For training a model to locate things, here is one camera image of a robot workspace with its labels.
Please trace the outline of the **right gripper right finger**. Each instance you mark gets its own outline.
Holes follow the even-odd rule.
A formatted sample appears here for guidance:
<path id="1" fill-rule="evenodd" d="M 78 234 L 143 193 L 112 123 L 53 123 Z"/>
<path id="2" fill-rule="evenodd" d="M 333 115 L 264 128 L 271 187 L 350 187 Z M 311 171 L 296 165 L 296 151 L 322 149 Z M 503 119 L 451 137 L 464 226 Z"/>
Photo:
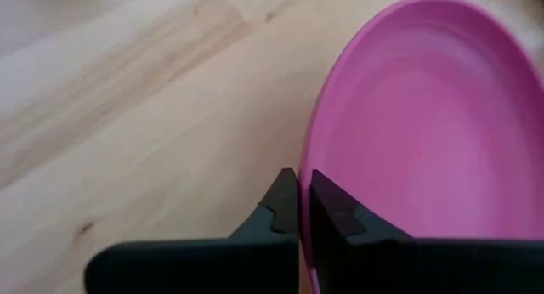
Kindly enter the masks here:
<path id="1" fill-rule="evenodd" d="M 320 294 L 544 294 L 544 241 L 414 238 L 319 171 L 309 198 Z"/>

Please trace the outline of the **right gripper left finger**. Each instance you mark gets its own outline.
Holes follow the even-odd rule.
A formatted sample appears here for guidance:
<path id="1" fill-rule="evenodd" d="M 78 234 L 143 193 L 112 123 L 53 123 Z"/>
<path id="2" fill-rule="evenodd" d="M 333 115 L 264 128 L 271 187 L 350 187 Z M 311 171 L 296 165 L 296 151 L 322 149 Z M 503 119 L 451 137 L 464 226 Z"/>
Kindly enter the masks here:
<path id="1" fill-rule="evenodd" d="M 84 271 L 87 294 L 298 294 L 298 179 L 280 171 L 228 237 L 123 242 Z"/>

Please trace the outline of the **pink plastic plate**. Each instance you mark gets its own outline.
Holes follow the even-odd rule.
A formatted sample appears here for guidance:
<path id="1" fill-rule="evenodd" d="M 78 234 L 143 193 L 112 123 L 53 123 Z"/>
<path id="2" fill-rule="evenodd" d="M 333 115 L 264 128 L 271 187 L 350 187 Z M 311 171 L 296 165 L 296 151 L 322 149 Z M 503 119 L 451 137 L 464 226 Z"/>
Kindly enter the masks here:
<path id="1" fill-rule="evenodd" d="M 544 89 L 513 37 L 462 0 L 402 0 L 354 36 L 299 169 L 310 281 L 319 171 L 414 238 L 544 241 Z"/>

